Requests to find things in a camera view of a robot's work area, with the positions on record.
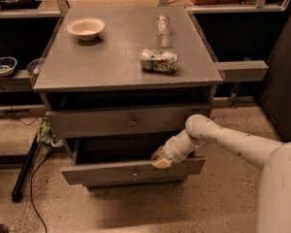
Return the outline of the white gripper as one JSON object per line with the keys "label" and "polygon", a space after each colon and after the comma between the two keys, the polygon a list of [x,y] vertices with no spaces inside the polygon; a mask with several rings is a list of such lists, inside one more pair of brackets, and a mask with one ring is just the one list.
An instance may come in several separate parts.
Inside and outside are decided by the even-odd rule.
{"label": "white gripper", "polygon": [[157,169],[170,168],[172,163],[182,162],[191,152],[207,143],[208,141],[193,138],[186,130],[182,130],[152,154],[151,159],[155,160],[152,165]]}

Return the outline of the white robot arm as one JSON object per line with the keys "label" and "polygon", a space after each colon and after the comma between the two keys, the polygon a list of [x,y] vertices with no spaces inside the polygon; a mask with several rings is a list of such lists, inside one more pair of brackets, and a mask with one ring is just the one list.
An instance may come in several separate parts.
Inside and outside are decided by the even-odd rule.
{"label": "white robot arm", "polygon": [[208,142],[218,143],[262,171],[256,233],[291,233],[291,142],[243,133],[193,115],[180,133],[152,155],[152,165],[169,168]]}

